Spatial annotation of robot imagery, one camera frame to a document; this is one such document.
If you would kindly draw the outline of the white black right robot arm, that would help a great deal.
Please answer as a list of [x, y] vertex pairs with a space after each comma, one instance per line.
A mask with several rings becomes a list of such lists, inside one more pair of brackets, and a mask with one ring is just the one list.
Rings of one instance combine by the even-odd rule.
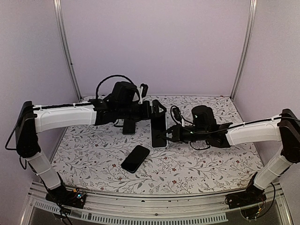
[[300, 161], [300, 120], [291, 109], [283, 109], [279, 115], [239, 124], [217, 124], [213, 110], [205, 105], [192, 109], [191, 126], [181, 123], [170, 127], [158, 136], [171, 142], [187, 143], [206, 141], [211, 147], [229, 148], [244, 143], [254, 143], [259, 147], [277, 147], [274, 156], [264, 161], [264, 167], [256, 172], [242, 200], [253, 204], [261, 193], [275, 179]]

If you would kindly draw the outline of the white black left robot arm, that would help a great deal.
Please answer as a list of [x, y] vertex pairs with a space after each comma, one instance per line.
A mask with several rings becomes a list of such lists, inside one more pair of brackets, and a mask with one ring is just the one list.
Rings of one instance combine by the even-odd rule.
[[26, 101], [10, 134], [15, 138], [15, 148], [5, 148], [24, 158], [52, 197], [66, 203], [70, 194], [42, 151], [39, 134], [71, 126], [101, 126], [117, 120], [123, 120], [124, 135], [134, 134], [136, 123], [165, 117], [166, 108], [158, 100], [145, 99], [147, 89], [146, 84], [137, 87], [132, 82], [117, 82], [104, 98], [96, 94], [87, 101], [61, 105]]

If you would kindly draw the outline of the black phone in dark case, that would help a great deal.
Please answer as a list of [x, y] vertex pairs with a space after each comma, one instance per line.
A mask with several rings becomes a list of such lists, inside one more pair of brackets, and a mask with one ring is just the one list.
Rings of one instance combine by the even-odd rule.
[[125, 160], [121, 163], [121, 168], [130, 173], [135, 173], [149, 153], [149, 149], [141, 145], [135, 146]]

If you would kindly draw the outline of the aluminium front rail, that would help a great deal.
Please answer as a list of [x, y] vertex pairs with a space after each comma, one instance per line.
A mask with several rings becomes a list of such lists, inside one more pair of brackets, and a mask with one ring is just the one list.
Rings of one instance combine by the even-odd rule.
[[33, 182], [25, 200], [22, 225], [292, 225], [279, 183], [265, 190], [266, 201], [232, 209], [226, 192], [142, 195], [88, 191], [82, 209], [68, 215], [46, 200], [42, 184]]

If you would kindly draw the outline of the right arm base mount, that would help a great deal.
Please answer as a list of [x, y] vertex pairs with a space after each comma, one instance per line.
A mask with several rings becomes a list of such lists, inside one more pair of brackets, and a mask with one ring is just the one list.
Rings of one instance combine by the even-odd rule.
[[246, 190], [225, 196], [225, 204], [227, 204], [230, 209], [263, 202], [267, 199], [264, 190], [260, 190], [254, 186], [256, 175], [257, 172], [252, 176]]

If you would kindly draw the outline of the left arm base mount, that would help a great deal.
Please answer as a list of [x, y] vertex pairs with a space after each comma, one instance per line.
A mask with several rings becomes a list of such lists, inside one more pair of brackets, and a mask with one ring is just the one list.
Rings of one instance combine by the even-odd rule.
[[64, 184], [52, 190], [46, 185], [44, 185], [44, 187], [47, 190], [46, 200], [54, 202], [59, 206], [70, 206], [79, 209], [84, 208], [87, 197], [85, 191], [81, 191], [79, 188], [68, 190]]

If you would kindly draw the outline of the aluminium right rear frame post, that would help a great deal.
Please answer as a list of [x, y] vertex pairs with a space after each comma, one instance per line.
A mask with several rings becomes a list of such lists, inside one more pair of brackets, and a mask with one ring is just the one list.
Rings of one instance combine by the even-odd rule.
[[247, 24], [246, 24], [246, 33], [243, 41], [242, 52], [240, 55], [240, 61], [238, 64], [236, 76], [234, 79], [233, 87], [230, 94], [230, 99], [234, 102], [238, 93], [240, 82], [243, 75], [244, 66], [246, 64], [247, 54], [250, 46], [251, 36], [253, 33], [253, 27], [255, 23], [255, 15], [257, 9], [257, 0], [251, 0], [249, 5]]

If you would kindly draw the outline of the aluminium frame post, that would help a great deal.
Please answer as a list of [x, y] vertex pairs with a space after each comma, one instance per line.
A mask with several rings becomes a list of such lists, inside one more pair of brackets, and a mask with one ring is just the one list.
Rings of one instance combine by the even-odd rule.
[[79, 88], [78, 80], [75, 75], [75, 69], [74, 69], [71, 53], [68, 46], [68, 39], [67, 39], [67, 34], [66, 34], [65, 24], [63, 19], [61, 0], [54, 0], [53, 4], [54, 4], [54, 12], [56, 16], [57, 25], [58, 25], [59, 35], [61, 39], [61, 44], [62, 44], [62, 48], [63, 48], [63, 52], [67, 64], [67, 69], [70, 75], [71, 83], [73, 85], [73, 89], [75, 91], [75, 95], [77, 99], [81, 100], [82, 94]]
[[246, 24], [246, 33], [243, 41], [242, 52], [240, 55], [240, 61], [238, 64], [236, 76], [234, 79], [233, 87], [230, 94], [230, 99], [234, 102], [238, 93], [240, 82], [243, 75], [244, 66], [246, 64], [247, 54], [250, 46], [251, 36], [253, 33], [253, 27], [255, 23], [255, 15], [257, 9], [257, 0], [251, 0], [249, 5], [247, 24]]

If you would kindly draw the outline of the aluminium left rear frame post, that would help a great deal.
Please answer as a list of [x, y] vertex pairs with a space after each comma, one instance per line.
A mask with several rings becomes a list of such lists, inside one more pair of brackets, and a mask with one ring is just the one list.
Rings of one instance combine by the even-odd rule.
[[75, 69], [74, 69], [71, 53], [68, 46], [68, 39], [67, 39], [67, 34], [66, 34], [65, 24], [63, 19], [61, 0], [54, 0], [53, 4], [54, 4], [54, 12], [56, 16], [57, 25], [58, 25], [59, 35], [61, 39], [61, 44], [62, 44], [62, 48], [63, 48], [63, 52], [67, 64], [67, 69], [70, 75], [71, 83], [73, 85], [73, 89], [75, 91], [75, 95], [77, 99], [81, 100], [82, 94], [79, 88], [78, 80], [75, 75]]

